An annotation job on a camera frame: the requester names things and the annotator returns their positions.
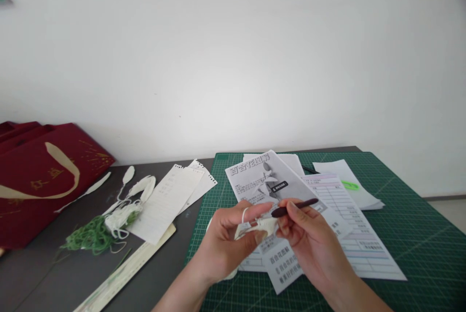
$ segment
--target gray table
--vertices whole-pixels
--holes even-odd
[[[351,146],[302,152],[348,151],[360,149]],[[199,161],[210,170],[214,159]],[[175,163],[188,166],[191,161],[136,165],[136,174],[125,190],[146,175],[161,180]],[[12,251],[0,258],[0,311],[73,311],[108,278],[129,248],[133,253],[143,243],[130,235],[126,247],[118,254],[106,252],[93,256],[90,251],[80,250],[52,264],[58,247],[75,226],[87,224],[115,202],[126,169],[126,166],[111,167],[110,179],[99,190],[66,208],[24,250]],[[175,219],[175,234],[107,305],[106,312],[144,312],[155,306],[183,269],[200,204],[201,200]],[[64,251],[60,258],[67,254]]]

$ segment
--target hand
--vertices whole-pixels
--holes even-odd
[[[202,275],[207,284],[214,284],[227,277],[249,256],[267,236],[266,231],[251,231],[237,241],[236,228],[241,223],[250,222],[272,208],[273,203],[252,205],[242,200],[233,208],[218,209],[202,243],[190,262]]]
[[[288,198],[279,203],[288,215],[279,219],[277,237],[286,238],[311,283],[325,295],[358,279],[336,235],[322,215],[311,207],[298,209]]]

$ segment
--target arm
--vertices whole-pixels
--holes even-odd
[[[199,311],[209,288],[227,277],[267,236],[265,231],[246,233],[234,240],[236,228],[272,208],[272,203],[252,205],[243,200],[235,207],[218,209],[192,260],[176,277],[152,312]]]
[[[322,215],[311,207],[298,209],[284,199],[287,216],[279,220],[277,236],[286,238],[306,277],[322,293],[331,308],[343,311],[381,311],[391,309],[355,274],[334,232]]]

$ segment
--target ruler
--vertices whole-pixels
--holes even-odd
[[[74,312],[100,312],[175,231],[175,226],[170,224],[157,245],[148,242],[141,245],[138,250],[112,273],[104,283],[74,310]]]

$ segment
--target forearm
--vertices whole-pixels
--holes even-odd
[[[343,284],[338,289],[323,294],[335,312],[393,312],[385,302],[359,277]]]
[[[199,311],[210,283],[198,272],[196,264],[190,261],[170,285],[152,312]]]

